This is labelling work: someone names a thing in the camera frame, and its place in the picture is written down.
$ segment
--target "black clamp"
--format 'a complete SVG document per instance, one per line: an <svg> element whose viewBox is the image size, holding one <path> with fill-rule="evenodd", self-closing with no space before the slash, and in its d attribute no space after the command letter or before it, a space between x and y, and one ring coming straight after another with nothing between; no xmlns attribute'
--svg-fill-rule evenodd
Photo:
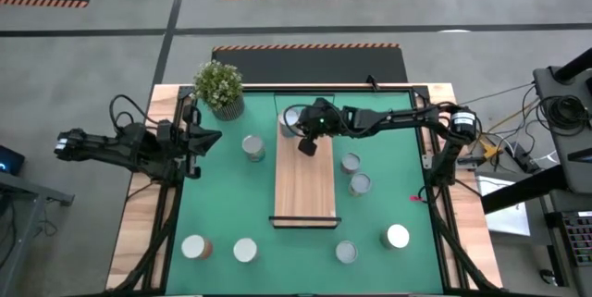
<svg viewBox="0 0 592 297"><path fill-rule="evenodd" d="M374 76L368 75L368 77L366 78L366 83L372 85L372 90L374 92L380 91L380 87L378 86L378 83L376 82L376 79L374 78Z"/></svg>

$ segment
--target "wooden plank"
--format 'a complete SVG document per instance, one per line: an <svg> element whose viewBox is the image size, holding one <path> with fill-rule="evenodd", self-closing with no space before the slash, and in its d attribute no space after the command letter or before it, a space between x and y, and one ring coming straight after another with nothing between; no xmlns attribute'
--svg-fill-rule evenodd
<svg viewBox="0 0 592 297"><path fill-rule="evenodd" d="M335 217L333 142L324 136L315 141L314 156L298 150L300 137L287 138L277 122L276 208L277 217ZM276 227L334 227L331 221L276 220Z"/></svg>
<svg viewBox="0 0 592 297"><path fill-rule="evenodd" d="M449 83L386 83L380 84L382 87L407 88L411 86L427 86L432 104L439 102L455 102L454 91L452 85ZM274 88L277 84L245 84L245 87L257 86ZM281 84L282 87L298 88L302 84ZM370 84L310 84L307 87L314 88L370 88ZM148 115L155 120L168 118L172 120L174 116L175 104L177 102L177 92L179 85L156 85L154 87L153 96L151 99ZM443 147L444 141L440 139L440 147ZM433 152L432 145L429 141L425 141L425 148L430 153ZM475 175L472 172L457 170L457 179L465 182L470 187L476 189ZM140 188L146 184L146 179L132 178L130 191ZM156 209L156 200L158 197L158 186L154 186L143 192L134 201L126 204L124 214L122 217L121 228L117 237L117 246L113 255L112 266L109 271L107 280L107 288L115 288L118 283L128 275L130 270L138 263L145 250L148 248L150 233L152 231L152 222L154 219L154 211ZM450 197L452 200L452 207L457 223L457 228L460 235L461 245L464 250L473 259L476 266L483 272L489 281L501 287L501 277L498 270L495 255L493 253L493 246L487 230L487 223L485 221L485 214L481 201L473 193L467 191L462 186L450 187ZM450 247L445 246L445 255L448 262L450 278L454 286L458 286L458 278L456 277L456 268L454 264L454 255ZM157 286L162 270L162 255L159 254L157 258L157 268L155 269L153 283Z"/></svg>

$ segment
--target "green mat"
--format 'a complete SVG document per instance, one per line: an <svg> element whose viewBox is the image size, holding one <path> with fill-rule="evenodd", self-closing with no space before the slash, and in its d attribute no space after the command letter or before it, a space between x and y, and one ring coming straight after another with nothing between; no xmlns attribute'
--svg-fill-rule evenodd
<svg viewBox="0 0 592 297"><path fill-rule="evenodd" d="M427 206L411 202L423 185L414 130L383 131L374 137L333 140L337 215L336 229L273 229L276 166L276 117L282 108L311 104L316 96L245 93L245 112L235 121L218 121L201 104L203 127L221 130L222 138L200 157L202 178L186 179L179 223L166 287L167 294L293 294L293 293L442 293L438 259ZM326 97L338 107L351 105L377 111L411 107L408 93L335 93ZM260 136L265 159L250 162L242 139ZM340 158L353 152L373 189L354 198ZM386 250L380 232L402 224L411 235L401 250ZM180 245L192 235L212 241L206 260L183 256ZM234 243L244 237L257 242L258 258L235 260ZM335 257L340 241L352 241L358 258L343 265Z"/></svg>

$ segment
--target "gray floor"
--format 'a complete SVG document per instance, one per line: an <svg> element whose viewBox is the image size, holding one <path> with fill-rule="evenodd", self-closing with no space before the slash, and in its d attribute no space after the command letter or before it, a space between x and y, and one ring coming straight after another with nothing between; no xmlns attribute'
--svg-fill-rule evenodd
<svg viewBox="0 0 592 297"><path fill-rule="evenodd" d="M92 0L85 9L0 6L0 31L164 29L172 1ZM592 0L183 0L177 27L566 22L592 22ZM216 45L383 42L401 44L409 81L451 82L462 102L528 83L534 68L565 63L590 47L592 31L175 37L164 83L191 81ZM0 103L9 106L0 110L0 143L28 157L26 178L77 195L70 208L50 207L60 231L37 238L21 295L91 293L105 286L130 174L100 163L58 161L53 147L58 132L74 127L112 134L107 107L117 93L145 106L161 43L162 37L0 38ZM487 128L519 109L523 93L471 107ZM532 133L533 156L553 150L542 128L534 126ZM524 146L529 141L520 136ZM494 248L506 288L574 295L537 280L545 259L530 246L496 239Z"/></svg>

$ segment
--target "white flower pot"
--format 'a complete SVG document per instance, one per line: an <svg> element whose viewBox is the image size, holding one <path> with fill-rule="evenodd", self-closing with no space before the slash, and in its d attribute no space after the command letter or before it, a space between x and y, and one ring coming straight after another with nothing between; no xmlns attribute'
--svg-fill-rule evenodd
<svg viewBox="0 0 592 297"><path fill-rule="evenodd" d="M222 121L231 121L241 116L244 111L244 100L239 96L232 104L226 105L220 109L212 108L214 116Z"/></svg>

